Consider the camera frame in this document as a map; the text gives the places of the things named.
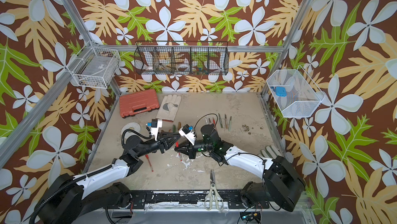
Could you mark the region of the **light green pen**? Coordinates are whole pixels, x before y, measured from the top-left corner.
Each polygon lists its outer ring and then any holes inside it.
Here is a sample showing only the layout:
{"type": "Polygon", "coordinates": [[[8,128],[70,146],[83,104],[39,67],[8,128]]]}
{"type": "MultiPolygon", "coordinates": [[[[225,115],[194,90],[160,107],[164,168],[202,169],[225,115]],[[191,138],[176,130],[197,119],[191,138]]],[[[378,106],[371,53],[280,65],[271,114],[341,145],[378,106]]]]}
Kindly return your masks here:
{"type": "Polygon", "coordinates": [[[228,121],[228,131],[231,131],[231,123],[232,123],[232,116],[230,116],[230,119],[228,121]]]}

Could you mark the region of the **brown orange pen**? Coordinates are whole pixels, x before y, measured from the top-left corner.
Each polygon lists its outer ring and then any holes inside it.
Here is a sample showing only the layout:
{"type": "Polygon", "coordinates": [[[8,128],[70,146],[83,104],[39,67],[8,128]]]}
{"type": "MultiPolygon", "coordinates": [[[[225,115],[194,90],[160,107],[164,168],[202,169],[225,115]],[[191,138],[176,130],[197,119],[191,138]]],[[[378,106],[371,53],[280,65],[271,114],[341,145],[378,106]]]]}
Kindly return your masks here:
{"type": "Polygon", "coordinates": [[[227,115],[224,115],[224,120],[225,120],[225,129],[228,130],[228,119],[227,119],[227,115]]]}

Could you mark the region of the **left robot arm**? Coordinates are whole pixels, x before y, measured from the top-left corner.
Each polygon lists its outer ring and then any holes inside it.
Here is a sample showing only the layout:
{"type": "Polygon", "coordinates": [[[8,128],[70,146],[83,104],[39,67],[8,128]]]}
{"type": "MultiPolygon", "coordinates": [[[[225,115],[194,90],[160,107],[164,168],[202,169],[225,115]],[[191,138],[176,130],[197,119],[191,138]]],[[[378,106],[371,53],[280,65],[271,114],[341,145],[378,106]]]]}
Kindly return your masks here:
{"type": "Polygon", "coordinates": [[[142,156],[165,152],[179,139],[179,133],[159,133],[145,137],[134,130],[125,130],[121,144],[123,153],[109,165],[92,172],[70,176],[60,175],[34,208],[29,222],[40,219],[45,224],[71,224],[79,216],[100,208],[127,207],[130,189],[119,182],[142,166],[142,156]]]}

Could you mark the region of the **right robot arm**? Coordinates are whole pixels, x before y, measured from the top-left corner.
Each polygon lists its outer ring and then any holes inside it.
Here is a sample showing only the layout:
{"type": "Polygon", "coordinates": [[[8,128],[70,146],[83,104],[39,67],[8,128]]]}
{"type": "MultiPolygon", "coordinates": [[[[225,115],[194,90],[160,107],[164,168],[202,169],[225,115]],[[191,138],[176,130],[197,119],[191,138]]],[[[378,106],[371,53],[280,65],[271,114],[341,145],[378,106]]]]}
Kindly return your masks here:
{"type": "Polygon", "coordinates": [[[292,212],[295,209],[306,184],[283,156],[265,158],[243,151],[222,140],[212,124],[201,128],[201,140],[197,139],[193,126],[183,126],[179,134],[186,141],[175,148],[176,152],[188,155],[192,160],[198,152],[207,152],[220,166],[235,166],[261,179],[260,183],[249,182],[241,191],[246,206],[256,203],[269,206],[274,202],[285,211],[292,212]]]}

